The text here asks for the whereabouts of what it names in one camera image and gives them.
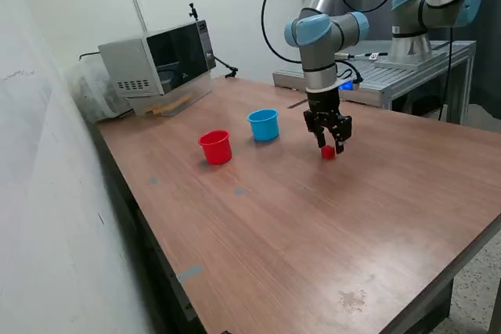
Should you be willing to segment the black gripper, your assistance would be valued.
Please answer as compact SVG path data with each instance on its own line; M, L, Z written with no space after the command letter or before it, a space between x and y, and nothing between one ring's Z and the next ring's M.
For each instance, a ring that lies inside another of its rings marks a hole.
M351 116L339 113L340 96L338 87L324 92L307 92L310 110L303 112L307 129L316 138L319 148L326 145L323 126L314 113L335 113L330 116L328 130L335 141L336 153L344 151L344 143L351 137Z

